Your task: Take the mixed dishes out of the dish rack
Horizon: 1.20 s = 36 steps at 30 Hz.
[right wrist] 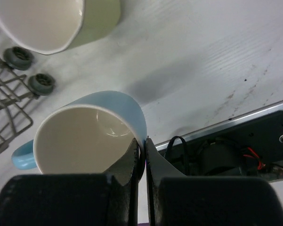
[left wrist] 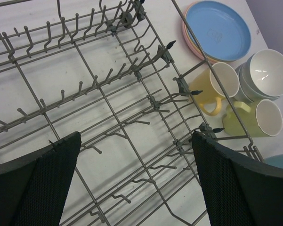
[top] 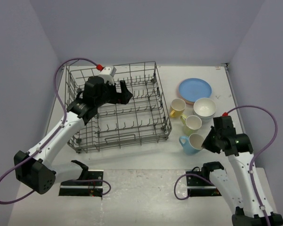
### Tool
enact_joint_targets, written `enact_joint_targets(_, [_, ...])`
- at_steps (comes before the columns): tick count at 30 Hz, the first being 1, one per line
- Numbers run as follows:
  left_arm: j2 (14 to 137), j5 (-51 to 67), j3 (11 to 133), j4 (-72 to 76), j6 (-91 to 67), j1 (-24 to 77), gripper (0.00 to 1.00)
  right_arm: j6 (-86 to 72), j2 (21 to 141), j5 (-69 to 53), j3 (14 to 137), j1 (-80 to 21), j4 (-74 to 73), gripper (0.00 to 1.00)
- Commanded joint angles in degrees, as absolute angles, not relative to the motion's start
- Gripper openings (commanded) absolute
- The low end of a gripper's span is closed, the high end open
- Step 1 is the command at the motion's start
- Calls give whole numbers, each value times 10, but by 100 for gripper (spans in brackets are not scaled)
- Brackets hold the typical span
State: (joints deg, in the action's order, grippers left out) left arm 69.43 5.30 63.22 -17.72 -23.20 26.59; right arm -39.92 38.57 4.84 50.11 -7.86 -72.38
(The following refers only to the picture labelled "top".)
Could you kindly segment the white ceramic bowl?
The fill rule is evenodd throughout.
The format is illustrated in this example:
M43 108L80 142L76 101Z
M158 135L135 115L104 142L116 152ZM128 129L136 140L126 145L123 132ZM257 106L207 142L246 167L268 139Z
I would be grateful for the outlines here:
M211 116L201 116L201 115L198 115L198 114L195 114L197 117L199 117L203 123L208 123L210 122L213 118L214 118L214 114L211 115Z
M195 101L193 111L201 117L212 117L217 111L217 106L212 99L204 97Z

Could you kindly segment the blue plastic cup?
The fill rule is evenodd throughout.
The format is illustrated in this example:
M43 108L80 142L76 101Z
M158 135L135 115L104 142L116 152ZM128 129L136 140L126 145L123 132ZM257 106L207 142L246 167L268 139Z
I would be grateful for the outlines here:
M203 149L204 138L200 134L193 133L190 136L180 136L178 140L187 155L194 155Z

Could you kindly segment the grey wire dish rack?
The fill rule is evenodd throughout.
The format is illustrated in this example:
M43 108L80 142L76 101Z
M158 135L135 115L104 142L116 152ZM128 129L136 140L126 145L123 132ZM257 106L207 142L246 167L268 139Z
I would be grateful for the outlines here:
M77 153L167 140L172 130L155 61L116 65L115 85L125 81L133 97L126 105L105 104L68 145Z

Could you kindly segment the yellow-green plastic cup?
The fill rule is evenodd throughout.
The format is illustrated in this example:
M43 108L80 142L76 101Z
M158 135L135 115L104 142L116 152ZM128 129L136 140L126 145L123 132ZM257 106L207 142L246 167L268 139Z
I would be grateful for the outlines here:
M181 115L180 120L183 123L183 132L189 136L202 127L202 120L196 115Z

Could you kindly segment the yellow ceramic mug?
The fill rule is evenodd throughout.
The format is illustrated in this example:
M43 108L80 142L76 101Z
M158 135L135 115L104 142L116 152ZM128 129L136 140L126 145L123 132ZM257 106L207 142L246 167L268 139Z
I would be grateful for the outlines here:
M186 103L181 98L176 98L172 100L170 104L170 117L178 118L180 117L186 108Z

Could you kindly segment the blue plastic plate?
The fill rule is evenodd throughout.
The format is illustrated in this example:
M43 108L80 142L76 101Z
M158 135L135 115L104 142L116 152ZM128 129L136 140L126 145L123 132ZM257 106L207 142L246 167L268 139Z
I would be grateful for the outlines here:
M189 78L178 86L179 95L188 102L195 102L200 98L209 98L212 94L210 84L202 79Z

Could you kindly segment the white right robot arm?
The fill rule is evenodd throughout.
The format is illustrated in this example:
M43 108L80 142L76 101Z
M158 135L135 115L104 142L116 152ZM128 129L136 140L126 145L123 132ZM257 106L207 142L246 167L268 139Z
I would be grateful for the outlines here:
M227 177L219 162L212 167L203 165L201 181L213 184L232 211L234 226L282 226L282 215L271 207L253 162L253 148L249 137L237 134L230 116L215 117L214 125L202 146L212 153L223 151L234 170L238 187Z

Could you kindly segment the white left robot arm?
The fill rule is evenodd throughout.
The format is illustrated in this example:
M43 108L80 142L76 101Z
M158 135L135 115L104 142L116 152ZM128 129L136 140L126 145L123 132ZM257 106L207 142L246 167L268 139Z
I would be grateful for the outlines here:
M16 178L33 191L44 194L55 183L73 180L78 185L88 181L88 166L72 160L69 164L53 166L52 162L74 134L97 115L104 104L126 105L132 98L124 80L119 81L121 92L100 76L89 77L84 89L66 109L66 115L38 144L14 156Z

